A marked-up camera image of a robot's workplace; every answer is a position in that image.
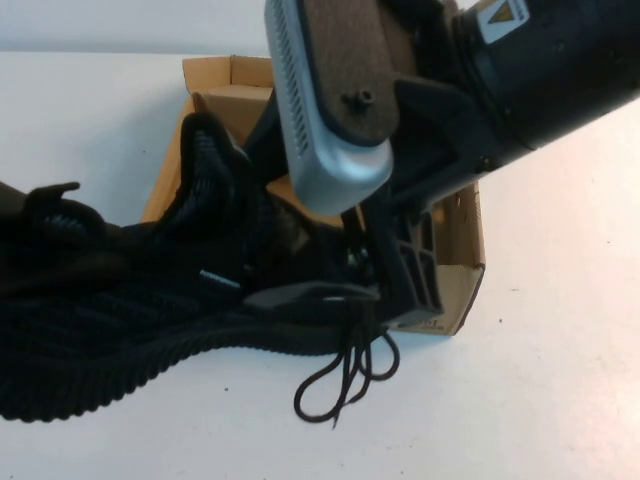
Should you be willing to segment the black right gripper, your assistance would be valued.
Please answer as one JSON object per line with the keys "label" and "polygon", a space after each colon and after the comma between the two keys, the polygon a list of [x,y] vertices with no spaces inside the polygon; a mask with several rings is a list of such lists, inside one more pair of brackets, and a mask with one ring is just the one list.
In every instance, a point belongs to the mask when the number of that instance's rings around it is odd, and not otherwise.
{"label": "black right gripper", "polygon": [[392,137],[394,212],[423,211],[484,175],[477,103],[464,87],[417,76],[394,83],[399,106]]}

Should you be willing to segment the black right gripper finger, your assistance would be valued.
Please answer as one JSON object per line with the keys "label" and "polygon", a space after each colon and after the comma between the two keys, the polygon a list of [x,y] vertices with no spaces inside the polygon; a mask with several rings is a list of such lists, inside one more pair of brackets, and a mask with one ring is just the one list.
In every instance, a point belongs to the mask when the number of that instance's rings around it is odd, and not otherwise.
{"label": "black right gripper finger", "polygon": [[380,323],[412,327],[443,313],[429,213],[397,213],[388,197],[369,198],[367,251],[380,291]]}
{"label": "black right gripper finger", "polygon": [[245,151],[254,166],[286,166],[276,93],[272,92],[257,124],[251,131]]}

